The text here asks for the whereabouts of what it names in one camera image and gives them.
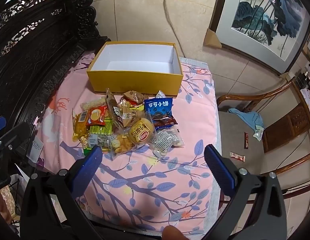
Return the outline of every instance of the yellow box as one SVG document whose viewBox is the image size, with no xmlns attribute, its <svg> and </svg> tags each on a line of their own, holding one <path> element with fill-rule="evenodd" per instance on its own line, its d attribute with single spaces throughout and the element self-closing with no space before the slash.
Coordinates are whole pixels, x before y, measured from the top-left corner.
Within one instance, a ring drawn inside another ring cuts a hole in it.
<svg viewBox="0 0 310 240">
<path fill-rule="evenodd" d="M 174 43 L 110 41 L 97 53 L 87 70 L 97 94 L 109 88 L 114 94 L 135 90 L 176 97 L 183 71 Z"/>
</svg>

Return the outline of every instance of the framed painting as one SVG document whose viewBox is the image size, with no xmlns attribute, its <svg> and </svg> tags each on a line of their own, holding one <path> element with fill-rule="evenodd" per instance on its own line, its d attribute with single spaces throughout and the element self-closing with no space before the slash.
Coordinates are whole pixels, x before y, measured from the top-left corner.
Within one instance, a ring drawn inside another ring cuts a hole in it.
<svg viewBox="0 0 310 240">
<path fill-rule="evenodd" d="M 210 29 L 224 48 L 281 74 L 307 41 L 310 16 L 300 0 L 216 0 Z"/>
</svg>

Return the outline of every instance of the floral bedsheet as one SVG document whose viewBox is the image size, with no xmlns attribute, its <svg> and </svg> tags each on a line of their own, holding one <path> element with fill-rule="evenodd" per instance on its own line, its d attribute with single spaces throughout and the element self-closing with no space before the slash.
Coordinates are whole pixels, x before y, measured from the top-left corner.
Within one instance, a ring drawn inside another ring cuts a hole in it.
<svg viewBox="0 0 310 240">
<path fill-rule="evenodd" d="M 93 53 L 86 54 L 70 69 L 37 124 L 37 136 L 44 143 L 38 163 L 52 172 L 69 169 L 84 157 L 81 145 L 72 141 L 72 109 L 80 113 L 80 103 L 100 97 L 86 74 L 93 58 Z M 205 64 L 197 65 L 182 63 L 184 78 L 173 99 L 172 113 L 185 147 L 171 148 L 160 159 L 148 145 L 115 159 L 104 154 L 78 199 L 86 213 L 146 234 L 160 234 L 167 225 L 189 237 L 206 233 L 205 218 L 218 203 L 210 202 L 214 179 L 203 149 L 209 143 L 218 148 L 220 132 L 211 72 Z"/>
</svg>

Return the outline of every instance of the blue gripper pad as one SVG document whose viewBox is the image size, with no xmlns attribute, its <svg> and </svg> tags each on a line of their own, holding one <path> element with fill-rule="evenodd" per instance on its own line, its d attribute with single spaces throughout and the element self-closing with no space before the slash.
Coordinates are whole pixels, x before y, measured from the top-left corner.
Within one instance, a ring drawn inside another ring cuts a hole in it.
<svg viewBox="0 0 310 240">
<path fill-rule="evenodd" d="M 231 160 L 221 157 L 212 144 L 205 147 L 204 158 L 223 193 L 233 197 L 237 185 L 236 166 Z"/>
<path fill-rule="evenodd" d="M 81 167 L 71 181 L 70 191 L 73 199 L 84 194 L 102 160 L 103 152 L 98 146 L 95 146 L 89 155 L 83 159 L 84 162 L 82 162 Z"/>
</svg>

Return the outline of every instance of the screw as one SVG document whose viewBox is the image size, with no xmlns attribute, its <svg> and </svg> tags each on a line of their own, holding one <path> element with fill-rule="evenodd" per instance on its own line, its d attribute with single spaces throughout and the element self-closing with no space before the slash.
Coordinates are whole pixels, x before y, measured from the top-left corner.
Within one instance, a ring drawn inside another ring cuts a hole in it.
<svg viewBox="0 0 310 240">
<path fill-rule="evenodd" d="M 58 172 L 58 175 L 60 176 L 65 176 L 67 174 L 68 170 L 67 169 L 61 169 L 59 172 Z"/>
<path fill-rule="evenodd" d="M 272 179 L 274 179 L 274 178 L 276 178 L 276 173 L 270 172 L 270 173 L 269 173 L 269 176 L 270 176 Z"/>
<path fill-rule="evenodd" d="M 242 174 L 242 175 L 246 175 L 248 173 L 248 171 L 244 168 L 240 168 L 239 169 L 239 173 Z"/>
<path fill-rule="evenodd" d="M 38 177 L 37 173 L 33 173 L 31 179 L 36 179 Z"/>
</svg>

